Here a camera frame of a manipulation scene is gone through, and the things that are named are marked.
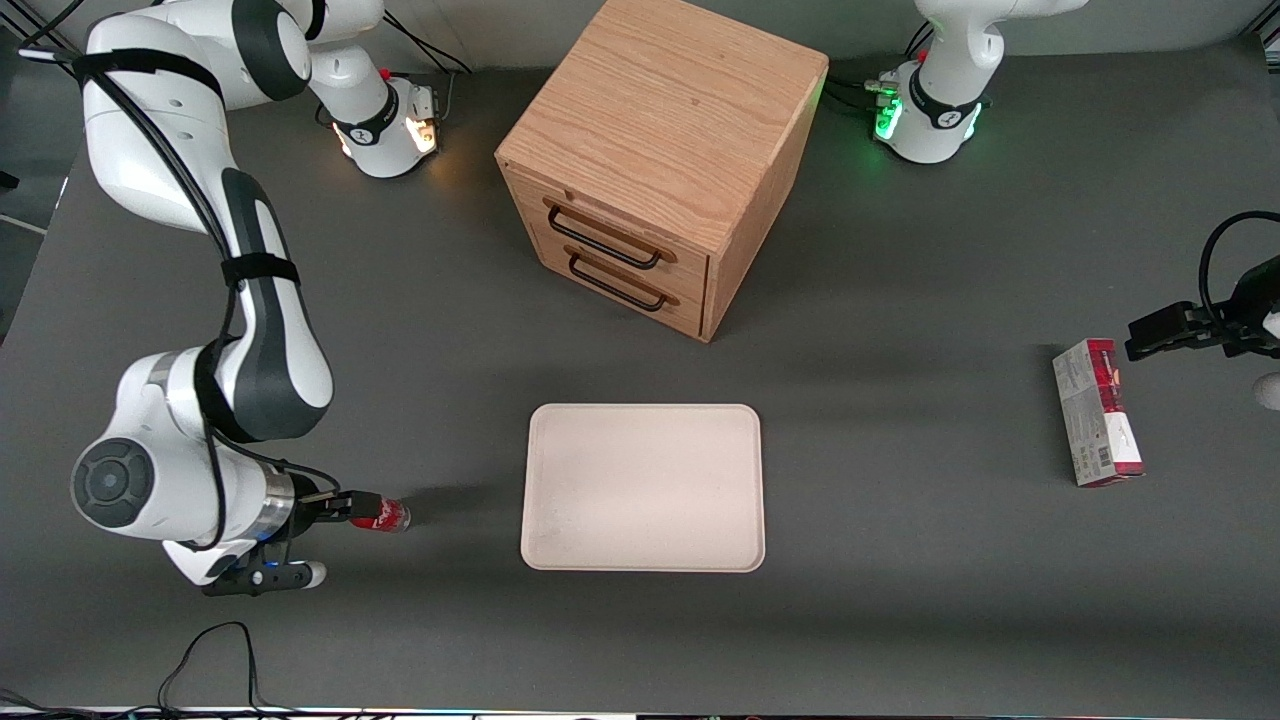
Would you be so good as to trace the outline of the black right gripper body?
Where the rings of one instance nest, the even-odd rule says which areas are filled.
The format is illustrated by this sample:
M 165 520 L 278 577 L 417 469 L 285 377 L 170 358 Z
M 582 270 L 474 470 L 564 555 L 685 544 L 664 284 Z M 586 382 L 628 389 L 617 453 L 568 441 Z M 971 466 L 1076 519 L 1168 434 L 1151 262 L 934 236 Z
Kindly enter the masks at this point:
M 314 480 L 292 480 L 293 503 L 288 516 L 288 539 L 296 539 L 328 514 L 326 503 L 334 489 L 319 489 Z

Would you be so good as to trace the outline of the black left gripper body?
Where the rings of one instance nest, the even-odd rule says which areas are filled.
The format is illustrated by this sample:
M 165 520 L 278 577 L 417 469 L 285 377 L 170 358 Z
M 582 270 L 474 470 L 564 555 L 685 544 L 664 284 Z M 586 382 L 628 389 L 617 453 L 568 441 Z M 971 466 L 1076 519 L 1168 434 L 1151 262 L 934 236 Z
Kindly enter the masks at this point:
M 1225 356 L 1257 354 L 1279 357 L 1279 256 L 1251 268 L 1225 302 L 1225 323 L 1231 338 Z

